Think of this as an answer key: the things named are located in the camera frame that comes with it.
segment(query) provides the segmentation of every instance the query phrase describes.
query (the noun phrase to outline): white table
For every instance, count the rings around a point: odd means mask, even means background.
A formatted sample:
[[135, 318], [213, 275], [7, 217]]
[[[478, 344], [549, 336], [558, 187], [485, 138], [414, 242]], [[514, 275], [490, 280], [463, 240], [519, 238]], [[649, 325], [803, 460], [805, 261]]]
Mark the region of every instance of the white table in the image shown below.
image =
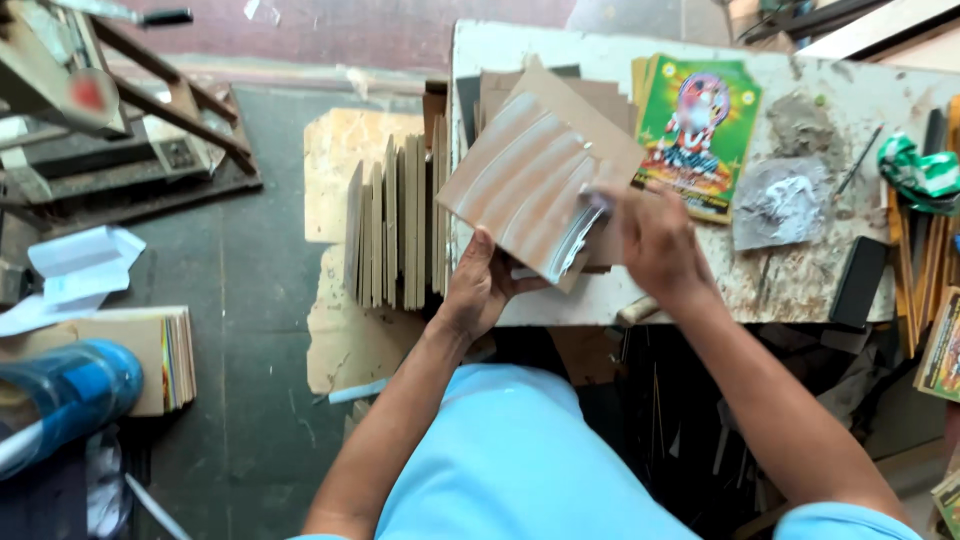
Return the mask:
[[[631, 60], [658, 52], [680, 59], [743, 60], [751, 75], [764, 86], [748, 167], [751, 162], [771, 156], [776, 142], [766, 113], [771, 104], [795, 90], [811, 98], [819, 94], [826, 97], [825, 107], [838, 134], [846, 141], [850, 163], [879, 121], [886, 122], [885, 134], [904, 131], [921, 143], [929, 111], [935, 107], [946, 111], [950, 97], [960, 93], [960, 74], [473, 20], [456, 24], [451, 75], [455, 84], [457, 79], [479, 75], [481, 70], [517, 71], [526, 54], [536, 53], [545, 65], [580, 64], [584, 79], [617, 81], [621, 93], [632, 95]], [[451, 166], [456, 168], [467, 145], [455, 87], [450, 98]], [[812, 244], [735, 254], [730, 226], [699, 224], [697, 235], [736, 320], [828, 321], [854, 239], [860, 235], [881, 241], [889, 239], [873, 153], [864, 160], [859, 173], [843, 198], [845, 205], [852, 208], [852, 216], [831, 218], [823, 239]], [[456, 265], [472, 234], [466, 223], [457, 218], [452, 221], [447, 245], [451, 267]], [[619, 309], [643, 294], [624, 268], [614, 267], [609, 274], [581, 277], [569, 295], [550, 289], [518, 297], [507, 305], [498, 324], [606, 325], [614, 322]], [[888, 267], [870, 320], [890, 320], [894, 303], [893, 271]], [[654, 318], [653, 322], [658, 320], [666, 319]]]

